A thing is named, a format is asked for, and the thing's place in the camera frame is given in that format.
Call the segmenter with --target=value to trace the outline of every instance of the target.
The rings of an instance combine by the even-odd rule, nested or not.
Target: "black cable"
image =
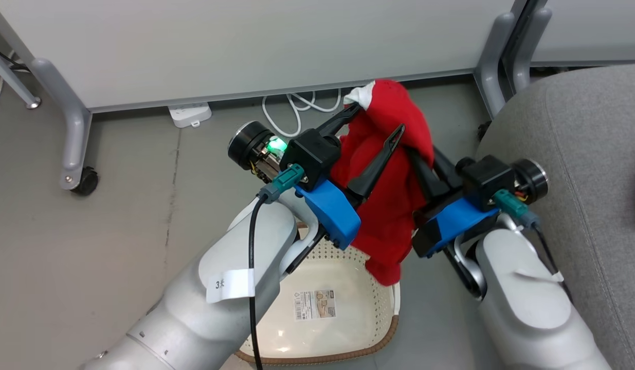
[[[265,203],[267,195],[264,194],[258,200],[251,212],[251,224],[249,225],[249,268],[253,269],[253,241],[256,239],[256,220],[260,207]],[[263,370],[263,361],[260,358],[258,349],[258,331],[256,331],[256,297],[249,297],[249,318],[251,320],[251,346],[253,347],[253,357],[256,359],[256,368]]]
[[[13,72],[29,72],[29,70],[23,69],[19,66],[10,66],[9,69],[12,70]]]
[[[548,243],[546,242],[546,237],[543,235],[543,231],[541,230],[541,227],[539,227],[539,225],[534,225],[533,229],[534,229],[534,232],[536,232],[536,236],[539,237],[539,242],[541,242],[541,246],[543,246],[543,250],[546,253],[546,257],[548,258],[548,263],[550,263],[550,267],[552,267],[552,269],[554,270],[554,271],[551,271],[550,273],[557,274],[559,272],[559,269],[557,268],[557,265],[555,264],[555,259],[553,258],[553,255],[550,254],[550,248],[548,248]],[[573,304],[573,297],[571,295],[571,291],[569,290],[569,287],[567,286],[566,282],[562,281],[561,286],[562,286],[562,289],[564,289],[564,292],[566,293],[566,295],[569,297],[571,304]]]
[[[5,60],[9,61],[9,63],[11,63],[14,66],[18,66],[19,68],[23,69],[23,70],[29,70],[29,68],[27,68],[27,66],[21,65],[21,63],[17,63],[16,61],[14,61],[13,59],[9,58],[9,56],[7,56],[6,54],[4,54],[3,52],[0,51],[0,57],[3,57]]]

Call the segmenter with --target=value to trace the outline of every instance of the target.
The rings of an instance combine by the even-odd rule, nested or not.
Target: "desk caster wheel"
[[[477,127],[477,140],[482,141],[484,135],[486,135],[486,131],[488,127],[491,125],[491,121],[484,122]]]
[[[80,176],[80,183],[77,187],[70,191],[78,196],[88,196],[93,193],[98,186],[98,173],[94,171],[94,167],[86,166],[82,169],[82,176]]]

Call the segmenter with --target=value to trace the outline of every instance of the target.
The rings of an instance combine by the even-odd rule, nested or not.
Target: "barcode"
[[[301,320],[303,317],[301,316],[301,300],[294,299],[294,319]]]

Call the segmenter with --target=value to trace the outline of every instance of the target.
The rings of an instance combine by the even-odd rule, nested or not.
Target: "basket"
[[[299,229],[301,237],[307,230]],[[258,323],[266,365],[307,365],[373,354],[390,342],[400,313],[400,284],[382,286],[366,270],[368,255],[321,241]],[[254,363],[251,337],[235,353]]]

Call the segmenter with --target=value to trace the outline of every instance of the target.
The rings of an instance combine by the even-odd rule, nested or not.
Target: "red cloth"
[[[369,87],[348,95],[365,111],[350,122],[348,135],[340,138],[341,158],[331,176],[342,187],[360,175],[400,124],[406,125],[400,143],[417,149],[433,165],[434,148],[427,122],[406,89],[390,80],[376,80],[371,90]],[[372,195],[357,211],[360,230],[352,243],[370,256],[365,267],[379,283],[388,286],[400,281],[400,263],[411,251],[413,211],[423,206],[418,179],[406,152],[398,147]]]

